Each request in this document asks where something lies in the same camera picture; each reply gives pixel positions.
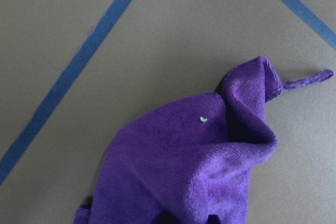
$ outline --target white speck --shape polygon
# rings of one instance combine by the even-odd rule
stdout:
[[[199,118],[201,122],[206,123],[208,121],[208,118],[200,117]]]

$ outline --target gray floor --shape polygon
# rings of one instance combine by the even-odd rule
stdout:
[[[302,0],[336,30],[334,0]],[[0,0],[0,156],[112,0]],[[120,127],[267,56],[282,79],[336,52],[279,0],[134,0],[0,188],[0,223],[71,223]],[[336,220],[336,78],[267,104],[279,147],[253,170],[249,224]]]

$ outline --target blue tape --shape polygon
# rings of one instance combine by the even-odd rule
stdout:
[[[336,50],[336,34],[299,0],[281,0],[325,42]]]
[[[0,160],[0,186],[131,2],[132,0],[113,1],[92,34],[38,106],[31,121]]]

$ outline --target wrinkled fabric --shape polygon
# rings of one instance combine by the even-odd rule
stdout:
[[[319,75],[284,86],[258,57],[231,70],[219,94],[180,99],[131,122],[107,151],[91,209],[79,208],[74,223],[157,224],[163,212],[184,224],[246,223],[251,169],[277,147],[265,103],[333,72]]]

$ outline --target microfiber cloth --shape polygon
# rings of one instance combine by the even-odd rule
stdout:
[[[216,92],[143,115],[112,141],[92,206],[81,206],[74,224],[245,224],[251,169],[277,147],[265,103],[331,76],[326,69],[283,84],[258,57]]]

